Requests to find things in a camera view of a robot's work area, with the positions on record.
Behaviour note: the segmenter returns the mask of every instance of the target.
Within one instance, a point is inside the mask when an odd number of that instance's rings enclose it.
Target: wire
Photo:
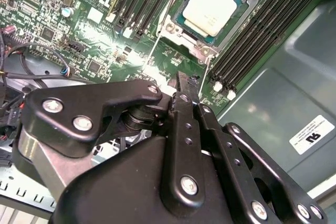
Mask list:
[[[46,45],[40,44],[40,43],[35,43],[35,42],[29,42],[29,43],[24,43],[24,44],[20,44],[17,46],[12,47],[7,54],[5,55],[6,57],[9,57],[11,54],[13,54],[15,51],[17,51],[20,48],[24,48],[24,47],[30,47],[30,46],[36,46],[36,47],[43,47],[48,49],[49,51],[51,51],[57,58],[60,59],[60,61],[64,64],[65,68],[67,69],[67,73],[65,74],[66,77],[70,76],[70,67],[67,64],[67,62],[65,61],[65,59],[63,58],[62,55],[60,55],[57,51],[55,51],[54,49],[52,49],[51,47],[48,47]]]
[[[77,77],[65,77],[61,74],[49,74],[49,75],[26,75],[20,73],[4,73],[4,75],[9,79],[21,79],[21,80],[68,80],[68,81],[78,81],[86,84],[96,84],[93,81],[88,81]]]
[[[27,62],[26,62],[26,57],[21,54],[21,57],[20,57],[20,62],[21,62],[21,65],[23,67],[23,69],[26,71],[26,73],[28,75],[31,75],[31,76],[34,76],[35,74],[29,69],[28,65],[27,65]],[[42,89],[46,89],[48,88],[48,86],[42,81],[42,80],[34,80],[36,82],[37,85],[40,86],[40,88]]]

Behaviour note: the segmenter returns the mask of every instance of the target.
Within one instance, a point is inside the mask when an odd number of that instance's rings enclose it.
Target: black bracket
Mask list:
[[[144,80],[40,89],[27,96],[22,123],[29,135],[63,155],[83,157],[97,142],[115,138],[120,128],[118,121],[127,108],[155,105],[161,99],[161,91]],[[61,111],[44,109],[44,102],[48,100],[60,103]],[[74,126],[74,120],[79,116],[91,122],[88,130]],[[125,131],[127,129],[123,126],[121,132]]]

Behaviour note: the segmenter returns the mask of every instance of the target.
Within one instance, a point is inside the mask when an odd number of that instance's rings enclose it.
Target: electronic component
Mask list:
[[[41,33],[43,39],[51,41],[54,37],[55,32],[48,27],[45,27]]]
[[[73,3],[73,0],[63,0],[63,4],[64,4],[65,6],[71,6],[72,3]]]
[[[183,10],[184,24],[203,37],[215,37],[237,9],[235,0],[189,0]]]
[[[95,61],[92,61],[89,65],[89,71],[93,73],[97,73],[100,69],[100,65],[96,63]]]
[[[61,14],[64,18],[69,18],[73,15],[73,11],[74,9],[70,8],[70,7],[65,7],[61,9]]]
[[[15,33],[16,30],[17,30],[16,26],[11,25],[11,26],[7,26],[7,27],[5,27],[5,28],[2,30],[2,32],[3,32],[4,34],[6,34],[6,35],[10,35],[10,34]]]
[[[82,53],[85,50],[85,46],[82,45],[81,43],[75,41],[75,40],[70,40],[68,43],[68,46],[70,49],[72,49],[75,52]]]

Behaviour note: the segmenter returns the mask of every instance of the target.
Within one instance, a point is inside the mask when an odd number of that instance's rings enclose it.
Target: gray metal panel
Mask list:
[[[220,116],[235,122],[306,191],[336,173],[333,130],[304,154],[289,140],[316,116],[336,124],[336,5],[316,8]]]

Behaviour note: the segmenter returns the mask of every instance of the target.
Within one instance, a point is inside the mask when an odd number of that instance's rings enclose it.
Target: bolt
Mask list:
[[[197,194],[198,187],[196,181],[188,176],[184,176],[181,178],[181,186],[182,189],[189,195]]]
[[[188,101],[189,101],[188,97],[187,97],[186,95],[184,95],[184,94],[181,94],[181,95],[180,95],[180,98],[181,98],[183,101],[185,101],[185,102],[188,102]]]
[[[157,94],[157,88],[155,86],[148,86],[149,91],[151,91],[154,94]]]
[[[50,113],[58,113],[58,112],[61,112],[63,109],[62,103],[54,99],[49,99],[49,100],[44,101],[42,103],[42,107],[43,109],[45,109],[46,111]]]
[[[207,106],[203,106],[203,110],[207,113],[211,113],[211,110]]]
[[[310,206],[310,209],[313,211],[313,213],[317,216],[317,218],[319,219],[323,219],[323,216],[321,214],[321,212],[317,209],[317,207],[315,206]]]
[[[254,213],[262,220],[266,220],[267,219],[267,213],[265,208],[263,207],[262,204],[260,204],[257,201],[253,201],[252,202],[252,209],[254,211]]]
[[[298,209],[299,209],[300,213],[302,214],[302,216],[304,216],[306,219],[310,218],[310,215],[309,215],[307,209],[303,205],[298,205]]]
[[[78,116],[73,121],[74,127],[80,131],[88,131],[92,129],[92,122],[84,116]]]
[[[233,125],[233,126],[232,126],[232,129],[233,129],[233,131],[236,132],[237,134],[240,133],[240,129],[238,129],[237,126]]]

